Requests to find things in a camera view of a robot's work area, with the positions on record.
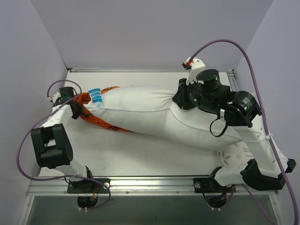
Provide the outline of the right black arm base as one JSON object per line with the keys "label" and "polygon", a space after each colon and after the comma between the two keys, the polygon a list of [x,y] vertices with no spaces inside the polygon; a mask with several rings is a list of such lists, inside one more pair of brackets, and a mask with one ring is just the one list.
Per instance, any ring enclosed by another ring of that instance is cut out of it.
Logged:
{"label": "right black arm base", "polygon": [[218,166],[209,175],[193,178],[194,192],[200,194],[228,193],[233,185],[221,186],[215,180],[215,175],[221,168]]}

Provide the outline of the orange black patterned pillowcase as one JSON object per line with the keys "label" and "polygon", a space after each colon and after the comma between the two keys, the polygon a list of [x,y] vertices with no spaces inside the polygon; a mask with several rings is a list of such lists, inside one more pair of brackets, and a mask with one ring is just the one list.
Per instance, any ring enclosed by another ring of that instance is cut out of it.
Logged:
{"label": "orange black patterned pillowcase", "polygon": [[105,122],[104,120],[94,116],[88,109],[86,109],[84,105],[91,101],[89,93],[83,92],[79,95],[79,97],[75,98],[73,101],[78,102],[82,107],[82,114],[80,115],[80,118],[84,121],[107,130],[130,132],[130,130],[120,128],[118,126],[113,126]]}

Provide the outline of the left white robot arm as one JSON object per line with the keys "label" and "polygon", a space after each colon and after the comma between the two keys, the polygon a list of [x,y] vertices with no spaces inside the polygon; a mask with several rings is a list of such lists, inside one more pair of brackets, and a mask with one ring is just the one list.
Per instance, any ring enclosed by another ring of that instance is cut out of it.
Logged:
{"label": "left white robot arm", "polygon": [[87,166],[80,164],[73,155],[73,148],[65,130],[69,119],[77,119],[79,113],[74,107],[73,87],[63,87],[53,97],[52,112],[47,120],[30,132],[37,164],[43,168],[55,169],[69,175],[71,182],[85,193],[95,187],[93,175]]}

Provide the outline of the white pillow insert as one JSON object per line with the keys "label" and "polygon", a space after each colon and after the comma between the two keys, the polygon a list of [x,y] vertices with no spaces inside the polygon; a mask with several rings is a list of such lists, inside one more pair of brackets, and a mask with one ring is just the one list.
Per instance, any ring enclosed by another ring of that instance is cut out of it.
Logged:
{"label": "white pillow insert", "polygon": [[232,128],[217,137],[224,123],[216,116],[193,108],[183,110],[173,102],[174,91],[149,87],[118,87],[83,106],[104,122],[129,131],[159,136],[200,150],[214,151],[241,142]]}

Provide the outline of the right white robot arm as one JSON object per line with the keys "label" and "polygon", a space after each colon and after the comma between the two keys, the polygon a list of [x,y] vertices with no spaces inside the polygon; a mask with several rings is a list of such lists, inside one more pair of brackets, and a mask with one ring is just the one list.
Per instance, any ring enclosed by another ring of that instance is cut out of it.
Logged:
{"label": "right white robot arm", "polygon": [[258,191],[281,190],[284,176],[296,166],[276,147],[264,130],[263,112],[255,97],[223,85],[215,69],[196,73],[195,80],[179,80],[173,102],[182,110],[195,110],[208,119],[209,144],[224,140],[229,129],[237,132],[253,158],[237,166],[217,167],[208,179],[209,189],[218,192],[231,184],[247,185]]}

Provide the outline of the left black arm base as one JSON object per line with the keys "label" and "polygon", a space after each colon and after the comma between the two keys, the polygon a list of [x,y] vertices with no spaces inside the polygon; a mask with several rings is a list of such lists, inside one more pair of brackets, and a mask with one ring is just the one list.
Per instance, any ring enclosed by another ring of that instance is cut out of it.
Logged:
{"label": "left black arm base", "polygon": [[87,177],[101,182],[102,184],[105,185],[105,187],[89,180],[81,180],[81,181],[74,181],[74,182],[69,181],[67,193],[68,194],[108,194],[107,188],[110,187],[110,182],[111,182],[109,178],[94,178],[89,168],[87,168]]}

